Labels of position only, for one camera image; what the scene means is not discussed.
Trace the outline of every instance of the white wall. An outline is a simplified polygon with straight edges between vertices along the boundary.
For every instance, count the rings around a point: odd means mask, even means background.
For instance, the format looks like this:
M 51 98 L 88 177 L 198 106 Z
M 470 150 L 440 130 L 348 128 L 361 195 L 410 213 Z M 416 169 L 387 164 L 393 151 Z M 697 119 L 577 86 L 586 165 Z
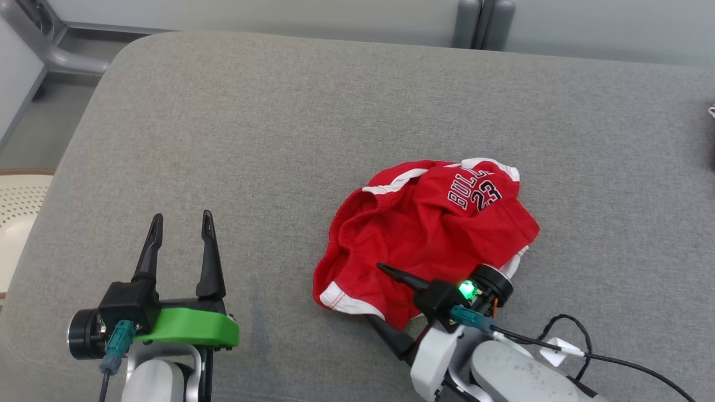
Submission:
M 506 50 L 715 67 L 715 0 L 515 0 Z
M 449 46 L 458 0 L 49 0 L 63 21 Z
M 44 65 L 0 17 L 0 140 Z
M 715 66 L 715 0 L 515 0 L 507 51 Z M 458 0 L 49 0 L 65 21 L 449 46 Z

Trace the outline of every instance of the teal cable connector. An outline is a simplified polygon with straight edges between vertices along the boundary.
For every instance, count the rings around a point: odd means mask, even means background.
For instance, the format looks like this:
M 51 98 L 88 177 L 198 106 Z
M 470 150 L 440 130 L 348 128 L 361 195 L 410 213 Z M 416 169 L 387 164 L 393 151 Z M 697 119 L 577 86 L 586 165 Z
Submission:
M 491 329 L 491 326 L 496 325 L 496 321 L 493 319 L 484 314 L 477 313 L 474 310 L 470 310 L 462 305 L 452 307 L 451 315 L 454 321 L 468 327 L 477 328 L 478 330 L 486 333 L 492 333 L 494 330 Z
M 129 347 L 134 342 L 134 336 L 137 334 L 137 329 L 134 328 L 134 323 L 129 320 L 121 320 L 114 327 L 114 332 L 104 348 L 104 357 L 99 364 L 99 371 L 105 373 L 109 371 L 111 376 L 117 374 L 119 367 L 122 365 L 122 358 L 129 350 Z

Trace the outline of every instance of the green 3d-printed part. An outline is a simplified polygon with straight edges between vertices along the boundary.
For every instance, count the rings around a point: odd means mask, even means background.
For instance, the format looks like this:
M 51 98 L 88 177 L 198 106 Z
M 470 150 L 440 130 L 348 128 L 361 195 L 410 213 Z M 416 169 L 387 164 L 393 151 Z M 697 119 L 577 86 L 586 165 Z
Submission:
M 212 311 L 164 308 L 152 333 L 134 340 L 233 348 L 238 346 L 238 324 L 231 317 Z

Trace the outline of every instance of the gray couch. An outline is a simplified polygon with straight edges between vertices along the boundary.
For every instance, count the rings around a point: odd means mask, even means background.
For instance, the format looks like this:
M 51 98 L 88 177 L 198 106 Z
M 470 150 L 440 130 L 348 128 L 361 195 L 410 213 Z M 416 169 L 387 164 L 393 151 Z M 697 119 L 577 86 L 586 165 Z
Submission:
M 241 327 L 216 356 L 215 401 L 419 401 L 363 319 L 312 301 L 312 272 L 338 205 L 377 171 L 492 157 L 520 170 L 541 225 L 501 326 L 536 335 L 575 315 L 595 352 L 712 401 L 714 100 L 713 72 L 680 67 L 238 33 L 136 41 L 97 87 L 12 281 L 0 399 L 95 401 L 98 362 L 69 355 L 69 319 L 131 277 L 156 212 L 159 294 L 191 296 L 208 208 Z M 568 324 L 555 334 L 583 345 Z M 680 400 L 607 363 L 584 382 L 612 401 Z M 110 384 L 118 401 L 122 377 Z

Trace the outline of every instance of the green led light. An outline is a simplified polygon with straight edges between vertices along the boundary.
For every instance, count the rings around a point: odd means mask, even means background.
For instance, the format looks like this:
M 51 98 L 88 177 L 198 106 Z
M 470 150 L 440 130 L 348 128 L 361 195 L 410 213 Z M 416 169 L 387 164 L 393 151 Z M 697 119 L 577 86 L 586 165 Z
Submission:
M 472 300 L 477 295 L 479 295 L 479 288 L 474 285 L 474 282 L 471 280 L 465 280 L 464 282 L 459 284 L 459 291 L 464 295 L 464 298 L 467 300 Z

